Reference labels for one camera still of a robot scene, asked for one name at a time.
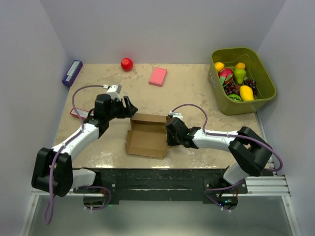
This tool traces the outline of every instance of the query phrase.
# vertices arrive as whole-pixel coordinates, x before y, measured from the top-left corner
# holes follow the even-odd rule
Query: yellow lemon
[[[240,87],[240,94],[243,101],[253,101],[254,94],[252,92],[252,88],[247,85],[242,85]]]
[[[216,62],[215,68],[216,68],[216,71],[219,72],[220,70],[224,68],[224,64],[222,62]]]
[[[235,69],[243,69],[243,70],[245,70],[245,67],[246,66],[245,66],[244,63],[239,62],[239,63],[236,64]]]

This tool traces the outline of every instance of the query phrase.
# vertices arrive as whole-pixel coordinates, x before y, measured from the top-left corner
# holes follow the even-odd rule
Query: open cardboard box
[[[136,113],[130,119],[131,130],[127,133],[126,152],[163,159],[170,148],[166,141],[167,119],[167,116]]]

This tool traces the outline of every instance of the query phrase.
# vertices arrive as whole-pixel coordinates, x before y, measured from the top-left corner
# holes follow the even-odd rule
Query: red object
[[[162,87],[166,72],[167,69],[155,67],[149,80],[149,85]]]
[[[227,85],[234,79],[233,70],[230,68],[223,68],[218,72],[218,75],[223,86]]]
[[[88,111],[82,110],[80,108],[77,108],[77,111],[78,111],[80,117],[82,117],[83,119],[86,119],[88,117],[88,114],[89,114]],[[73,117],[79,118],[73,108],[70,111],[70,115],[72,115]]]
[[[122,69],[124,71],[130,71],[132,70],[133,62],[129,58],[124,58],[122,59],[122,62],[120,63],[120,65],[122,66]]]

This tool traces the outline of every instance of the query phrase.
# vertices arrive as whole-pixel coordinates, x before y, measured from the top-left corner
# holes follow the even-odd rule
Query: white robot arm
[[[247,176],[260,176],[272,153],[256,142],[237,136],[247,136],[268,145],[254,131],[242,127],[238,131],[220,132],[202,130],[200,127],[188,128],[180,113],[169,113],[166,123],[167,142],[170,146],[183,145],[186,148],[213,148],[231,152],[236,163],[229,166],[223,176],[212,183],[211,188],[234,185]]]
[[[107,89],[107,92],[96,97],[94,109],[84,120],[84,126],[62,143],[50,149],[42,148],[38,152],[31,181],[32,187],[49,192],[49,181],[51,181],[49,173],[56,155],[57,161],[53,167],[55,195],[62,197],[71,188],[90,186],[94,183],[96,176],[94,171],[85,168],[72,169],[72,162],[108,129],[109,121],[114,118],[130,118],[138,111],[127,96],[124,96],[124,100],[120,98],[121,85],[103,87]]]

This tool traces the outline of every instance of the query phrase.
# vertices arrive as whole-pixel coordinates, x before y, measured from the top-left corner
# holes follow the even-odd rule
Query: beige table surface
[[[148,84],[155,66],[166,68],[162,87]],[[248,126],[259,133],[254,114],[225,116],[217,108],[212,88],[208,81],[207,64],[135,64],[130,72],[122,71],[119,64],[85,64],[70,88],[55,144],[62,142],[80,126],[78,118],[69,112],[71,97],[75,90],[85,85],[121,84],[121,97],[128,95],[140,113],[167,115],[183,103],[201,106],[209,116],[206,126],[210,130],[232,131]],[[76,107],[90,110],[101,88],[87,88],[77,93]],[[202,126],[203,114],[194,107],[179,110],[188,127]],[[73,167],[88,168],[226,168],[235,162],[233,156],[214,149],[173,147],[163,160],[128,155],[125,138],[130,129],[129,119],[115,119],[98,140],[90,144],[74,161]]]

